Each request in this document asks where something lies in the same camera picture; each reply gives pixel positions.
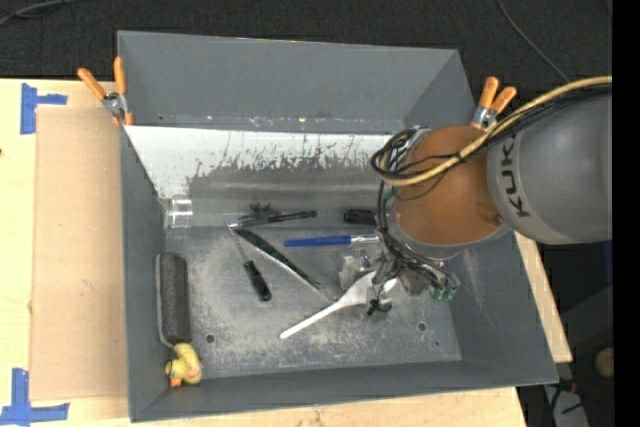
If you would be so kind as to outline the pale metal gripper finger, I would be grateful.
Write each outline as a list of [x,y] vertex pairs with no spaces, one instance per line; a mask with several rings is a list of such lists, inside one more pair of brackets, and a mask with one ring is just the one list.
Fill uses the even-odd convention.
[[366,252],[359,252],[344,257],[343,271],[367,271],[372,266]]
[[343,270],[340,272],[340,287],[342,290],[347,290],[350,286],[352,286],[363,277],[368,279],[368,283],[371,287],[375,287],[378,285],[378,283],[375,281],[374,271]]

